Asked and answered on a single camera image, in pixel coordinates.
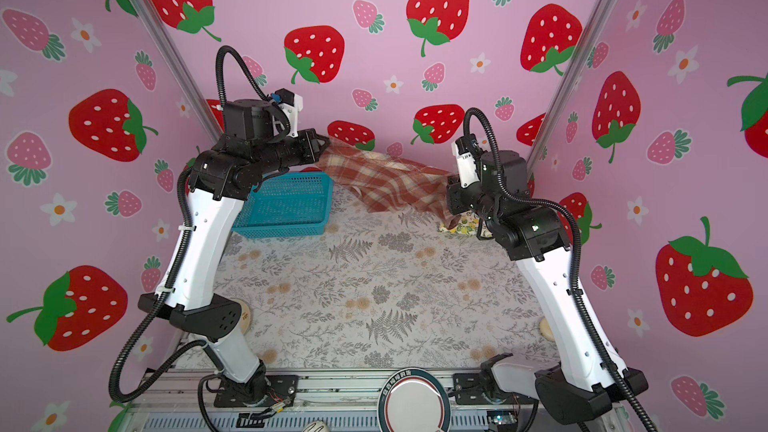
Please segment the lemon print skirt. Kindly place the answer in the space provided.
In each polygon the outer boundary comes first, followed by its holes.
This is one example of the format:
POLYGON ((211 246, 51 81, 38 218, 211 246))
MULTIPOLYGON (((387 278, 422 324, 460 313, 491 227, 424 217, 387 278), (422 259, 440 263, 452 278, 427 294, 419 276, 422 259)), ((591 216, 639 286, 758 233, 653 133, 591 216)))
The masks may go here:
POLYGON ((479 220, 477 216, 474 213, 469 212, 463 213, 456 221, 453 228, 449 228, 446 224, 441 224, 439 226, 439 231, 454 235, 475 236, 477 234, 478 225, 479 220))

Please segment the red plaid skirt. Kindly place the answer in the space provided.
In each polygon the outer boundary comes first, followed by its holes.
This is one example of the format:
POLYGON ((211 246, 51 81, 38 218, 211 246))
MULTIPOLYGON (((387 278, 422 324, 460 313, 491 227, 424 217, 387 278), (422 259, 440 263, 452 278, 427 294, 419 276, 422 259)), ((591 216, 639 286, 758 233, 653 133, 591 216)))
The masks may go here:
POLYGON ((316 166, 336 184, 352 192, 371 213, 411 207, 431 213, 453 229, 460 217, 450 212, 447 186, 450 173, 374 151, 363 151, 331 139, 316 166))

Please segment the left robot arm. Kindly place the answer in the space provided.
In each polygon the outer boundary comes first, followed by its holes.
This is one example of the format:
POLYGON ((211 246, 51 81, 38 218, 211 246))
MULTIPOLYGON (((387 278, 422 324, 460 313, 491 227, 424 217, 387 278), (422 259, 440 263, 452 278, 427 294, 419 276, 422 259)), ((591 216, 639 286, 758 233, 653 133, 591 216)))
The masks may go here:
POLYGON ((183 223, 173 262, 163 284, 139 300, 142 310, 201 341, 223 385, 249 403, 267 392, 266 368, 238 326, 240 304, 215 294, 214 279, 251 193, 293 167, 316 163, 327 149, 327 137, 299 129, 302 109, 302 97, 286 89, 224 105, 225 133, 180 178, 183 223))

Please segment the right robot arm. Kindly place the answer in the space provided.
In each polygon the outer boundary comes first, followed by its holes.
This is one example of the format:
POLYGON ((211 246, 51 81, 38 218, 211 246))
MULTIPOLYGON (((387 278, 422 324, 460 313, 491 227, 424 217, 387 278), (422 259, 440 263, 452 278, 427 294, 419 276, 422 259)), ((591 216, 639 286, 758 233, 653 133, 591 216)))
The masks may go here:
POLYGON ((582 430, 627 431, 628 388, 648 388, 644 374, 626 366, 603 331, 572 268, 578 260, 554 207, 530 198, 525 161, 503 151, 494 162, 473 135, 452 147, 458 172, 448 180, 452 213, 473 212, 516 264, 532 288, 554 337, 557 365, 540 369, 509 354, 481 367, 481 389, 489 399, 513 393, 539 402, 563 425, 582 430))

